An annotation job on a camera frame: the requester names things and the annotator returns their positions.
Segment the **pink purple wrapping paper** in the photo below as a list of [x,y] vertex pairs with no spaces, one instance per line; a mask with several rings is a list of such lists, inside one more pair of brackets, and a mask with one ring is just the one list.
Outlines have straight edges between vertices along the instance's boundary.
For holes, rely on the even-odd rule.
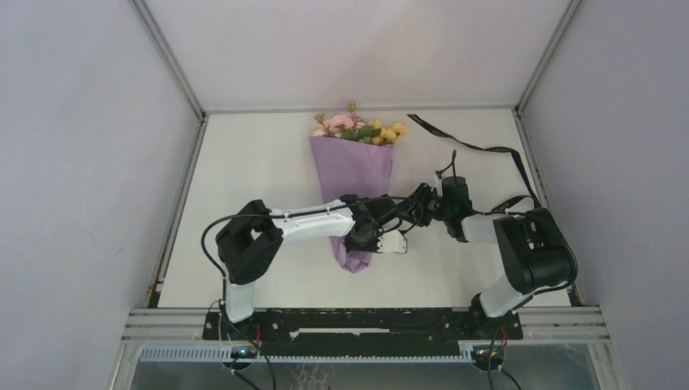
[[[340,200],[347,194],[373,198],[388,192],[392,175],[392,145],[368,145],[335,137],[312,136],[310,150],[324,202]],[[336,261],[344,270],[355,274],[369,266],[372,253],[347,253],[344,236],[332,236],[330,240]]]

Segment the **pink fake flower stem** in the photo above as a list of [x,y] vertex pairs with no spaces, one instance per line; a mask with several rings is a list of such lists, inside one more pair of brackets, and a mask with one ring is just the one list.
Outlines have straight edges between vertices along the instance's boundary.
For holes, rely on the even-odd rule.
[[314,117],[318,127],[312,133],[313,137],[328,137],[330,134],[330,119],[324,113],[317,114]]
[[357,113],[355,102],[350,102],[346,111],[333,116],[327,122],[323,121],[326,135],[348,141],[355,140],[359,130],[365,125],[366,122]]

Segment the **yellow fake flower stem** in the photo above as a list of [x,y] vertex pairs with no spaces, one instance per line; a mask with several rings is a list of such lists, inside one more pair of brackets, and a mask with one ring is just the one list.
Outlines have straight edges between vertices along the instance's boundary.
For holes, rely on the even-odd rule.
[[403,137],[407,133],[407,127],[403,123],[395,123],[390,129],[396,134],[396,138]]
[[391,145],[394,144],[399,137],[398,133],[393,128],[385,128],[380,120],[371,120],[367,122],[366,125],[372,127],[372,131],[368,136],[368,143],[371,145]]

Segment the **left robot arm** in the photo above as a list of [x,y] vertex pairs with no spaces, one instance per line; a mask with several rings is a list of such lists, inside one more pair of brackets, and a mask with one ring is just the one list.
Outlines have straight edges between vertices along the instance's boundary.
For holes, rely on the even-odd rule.
[[217,254],[206,247],[208,229],[201,234],[201,249],[223,280],[219,303],[223,329],[236,339],[252,332],[255,284],[281,247],[332,236],[343,238],[347,251],[403,254],[407,250],[404,235],[398,227],[385,228],[397,216],[397,204],[389,196],[347,194],[321,206],[296,210],[271,209],[262,200],[254,200],[238,214],[214,221],[212,228],[221,226],[215,237]]

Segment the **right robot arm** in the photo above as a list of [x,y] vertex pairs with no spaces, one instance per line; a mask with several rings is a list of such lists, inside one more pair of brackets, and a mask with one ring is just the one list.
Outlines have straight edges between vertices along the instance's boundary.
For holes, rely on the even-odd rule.
[[533,297],[567,289],[578,275],[575,256],[549,210],[476,210],[463,177],[445,177],[438,188],[420,184],[397,209],[414,227],[440,221],[456,241],[498,247],[504,274],[470,304],[470,329],[478,337],[492,337],[501,329],[501,317]]

